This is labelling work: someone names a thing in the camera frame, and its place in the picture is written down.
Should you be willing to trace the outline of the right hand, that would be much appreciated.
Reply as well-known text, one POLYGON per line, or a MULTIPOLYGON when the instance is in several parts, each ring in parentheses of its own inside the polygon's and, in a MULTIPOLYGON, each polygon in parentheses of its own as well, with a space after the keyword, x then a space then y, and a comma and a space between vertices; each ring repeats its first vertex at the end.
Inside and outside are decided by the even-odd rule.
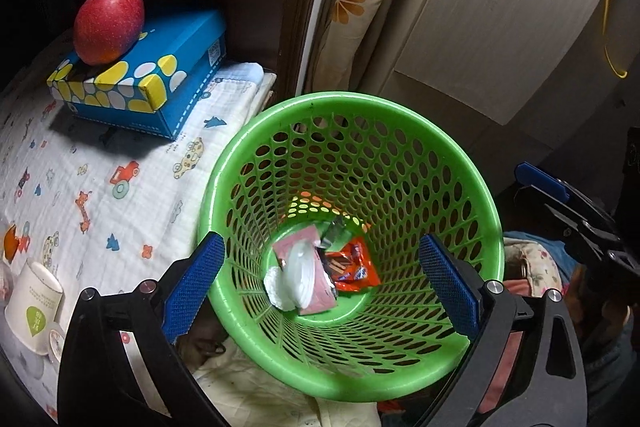
POLYGON ((564 300, 587 365, 613 348, 638 298, 611 270, 577 265, 564 300))

